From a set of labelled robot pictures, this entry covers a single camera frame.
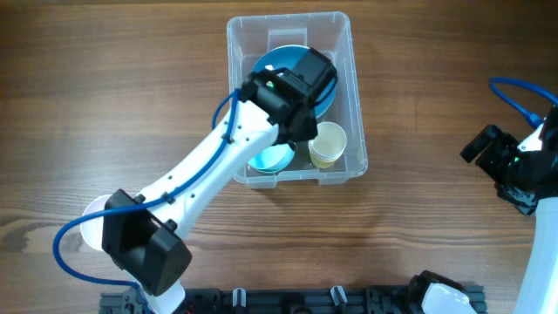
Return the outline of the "pale cream cup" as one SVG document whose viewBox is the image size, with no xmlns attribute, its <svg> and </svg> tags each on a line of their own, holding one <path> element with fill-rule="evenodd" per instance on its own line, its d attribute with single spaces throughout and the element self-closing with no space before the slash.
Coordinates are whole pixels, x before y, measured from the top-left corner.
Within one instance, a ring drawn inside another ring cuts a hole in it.
<svg viewBox="0 0 558 314">
<path fill-rule="evenodd" d="M 309 150 L 323 155 L 332 155 L 344 152 L 347 145 L 347 135 L 337 123 L 325 121 L 317 125 L 317 136 L 310 140 Z"/>
</svg>

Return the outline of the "light blue small bowl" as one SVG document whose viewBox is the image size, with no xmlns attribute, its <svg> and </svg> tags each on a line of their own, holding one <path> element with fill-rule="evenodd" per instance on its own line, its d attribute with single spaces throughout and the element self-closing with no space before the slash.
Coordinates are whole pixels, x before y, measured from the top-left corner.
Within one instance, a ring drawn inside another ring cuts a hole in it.
<svg viewBox="0 0 558 314">
<path fill-rule="evenodd" d="M 248 164 L 257 171 L 274 173 L 286 168 L 294 156 L 295 151 L 288 144 L 274 145 L 264 149 Z"/>
</svg>

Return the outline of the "dark blue bowl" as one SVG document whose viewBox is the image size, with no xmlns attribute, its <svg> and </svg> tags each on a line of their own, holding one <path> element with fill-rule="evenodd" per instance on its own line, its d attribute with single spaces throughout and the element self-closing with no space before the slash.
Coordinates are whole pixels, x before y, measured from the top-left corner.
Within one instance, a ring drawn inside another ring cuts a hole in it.
<svg viewBox="0 0 558 314">
<path fill-rule="evenodd" d="M 259 72 L 266 68 L 268 65 L 273 69 L 289 68 L 290 70 L 300 61 L 305 55 L 308 46 L 289 44 L 277 47 L 260 57 L 255 65 L 252 67 L 252 72 Z M 315 107 L 316 116 L 320 118 L 329 109 L 335 98 L 337 88 L 337 81 L 332 79 L 328 86 L 320 94 L 320 103 Z"/>
</svg>

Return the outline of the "pink small bowl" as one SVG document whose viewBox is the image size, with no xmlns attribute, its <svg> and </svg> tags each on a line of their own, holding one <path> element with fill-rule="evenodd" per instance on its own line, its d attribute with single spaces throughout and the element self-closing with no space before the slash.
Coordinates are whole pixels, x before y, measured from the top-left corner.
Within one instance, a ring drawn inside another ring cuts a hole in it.
<svg viewBox="0 0 558 314">
<path fill-rule="evenodd" d="M 105 204 L 109 200 L 110 195 L 101 195 L 92 201 L 83 212 L 83 216 L 95 214 L 105 209 Z M 80 233 L 85 243 L 97 251 L 102 251 L 104 218 L 94 218 L 79 225 Z"/>
</svg>

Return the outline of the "pink cup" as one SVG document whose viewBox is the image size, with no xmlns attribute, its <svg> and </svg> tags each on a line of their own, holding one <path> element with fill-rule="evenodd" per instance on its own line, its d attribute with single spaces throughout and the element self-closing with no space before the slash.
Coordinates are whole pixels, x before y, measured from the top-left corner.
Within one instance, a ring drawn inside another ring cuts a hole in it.
<svg viewBox="0 0 558 314">
<path fill-rule="evenodd" d="M 342 155 L 343 155 L 342 152 L 338 154 L 332 154 L 332 155 L 323 155 L 313 150 L 310 150 L 310 159 L 318 163 L 332 163 L 337 161 Z"/>
</svg>

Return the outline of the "yellow cup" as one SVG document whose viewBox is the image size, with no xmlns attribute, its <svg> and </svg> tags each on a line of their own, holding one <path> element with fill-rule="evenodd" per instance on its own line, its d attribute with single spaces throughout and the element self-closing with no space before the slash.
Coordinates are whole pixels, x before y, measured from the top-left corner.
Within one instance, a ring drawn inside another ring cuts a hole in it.
<svg viewBox="0 0 558 314">
<path fill-rule="evenodd" d="M 318 168 L 328 168 L 335 164 L 336 160 L 320 160 L 316 159 L 314 155 L 310 156 L 312 164 Z"/>
</svg>

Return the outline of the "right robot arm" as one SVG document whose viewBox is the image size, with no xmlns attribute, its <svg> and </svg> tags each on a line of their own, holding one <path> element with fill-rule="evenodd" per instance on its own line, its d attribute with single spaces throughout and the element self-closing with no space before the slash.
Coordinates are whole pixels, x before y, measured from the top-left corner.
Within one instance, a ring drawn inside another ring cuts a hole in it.
<svg viewBox="0 0 558 314">
<path fill-rule="evenodd" d="M 497 196 L 535 217 L 534 242 L 515 313 L 557 312 L 557 107 L 522 142 L 495 125 L 460 153 L 494 181 Z"/>
</svg>

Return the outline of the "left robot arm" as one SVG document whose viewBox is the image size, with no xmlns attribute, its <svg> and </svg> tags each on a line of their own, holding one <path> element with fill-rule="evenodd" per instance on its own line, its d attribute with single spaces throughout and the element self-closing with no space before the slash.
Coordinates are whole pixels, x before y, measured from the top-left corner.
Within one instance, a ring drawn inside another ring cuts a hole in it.
<svg viewBox="0 0 558 314">
<path fill-rule="evenodd" d="M 337 70 L 309 48 L 292 67 L 251 72 L 228 112 L 176 167 L 136 196 L 106 201 L 102 249 L 137 284 L 152 313 L 172 313 L 185 298 L 180 277 L 192 255 L 184 243 L 206 206 L 249 160 L 276 144 L 317 135 L 315 108 L 332 94 Z"/>
</svg>

